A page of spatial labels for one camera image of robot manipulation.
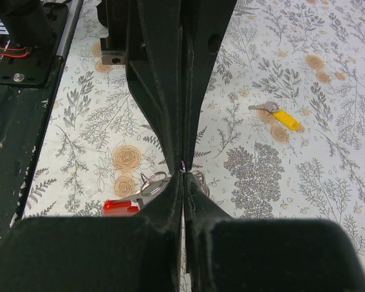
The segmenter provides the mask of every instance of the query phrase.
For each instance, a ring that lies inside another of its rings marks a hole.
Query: metal bolt
[[[24,75],[20,73],[15,73],[13,76],[13,81],[15,82],[22,82],[24,80]]]

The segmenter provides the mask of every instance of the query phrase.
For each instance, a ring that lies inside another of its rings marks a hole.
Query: floral tablecloth
[[[83,6],[24,217],[100,215],[141,173],[167,171],[124,68],[101,63],[96,4]],[[248,109],[267,100],[301,128]],[[202,110],[194,169],[217,204],[234,217],[333,220],[365,269],[364,1],[239,0]]]

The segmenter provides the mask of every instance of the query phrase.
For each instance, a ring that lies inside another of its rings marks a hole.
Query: table
[[[105,200],[139,190],[141,173],[167,171],[124,68],[101,63],[96,4],[84,3],[24,217],[99,216]],[[301,128],[248,109],[267,100]],[[234,217],[337,222],[365,270],[365,2],[240,0],[202,105],[194,169]]]

